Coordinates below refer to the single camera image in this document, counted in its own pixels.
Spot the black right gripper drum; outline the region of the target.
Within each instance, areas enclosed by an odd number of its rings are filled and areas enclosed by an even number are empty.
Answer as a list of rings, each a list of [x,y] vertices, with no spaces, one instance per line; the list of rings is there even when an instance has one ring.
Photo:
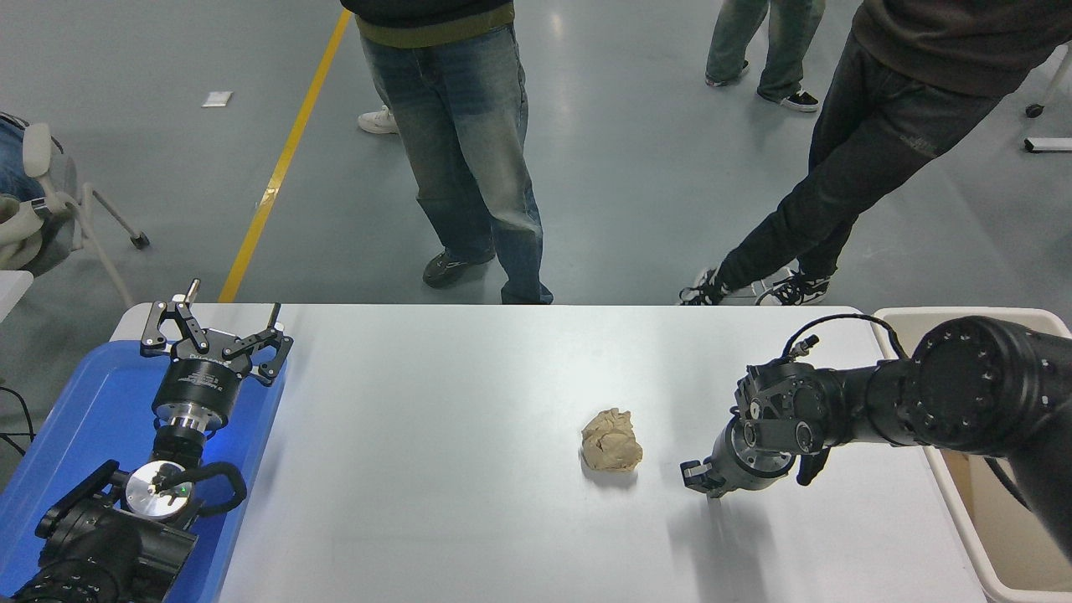
[[[717,436],[709,471],[716,484],[727,483],[728,492],[766,489],[792,469],[796,455],[784,451],[759,451],[748,446],[738,416],[732,416]]]

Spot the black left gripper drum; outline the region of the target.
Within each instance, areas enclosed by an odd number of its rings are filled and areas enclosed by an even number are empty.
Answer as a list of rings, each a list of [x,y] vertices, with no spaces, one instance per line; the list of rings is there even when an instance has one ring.
[[[209,350],[202,352],[191,338],[172,345],[172,365],[161,382],[152,405],[158,420],[172,420],[181,405],[199,405],[212,420],[229,420],[241,380],[251,370],[249,355],[224,359],[226,348],[239,340],[233,333],[208,329]]]

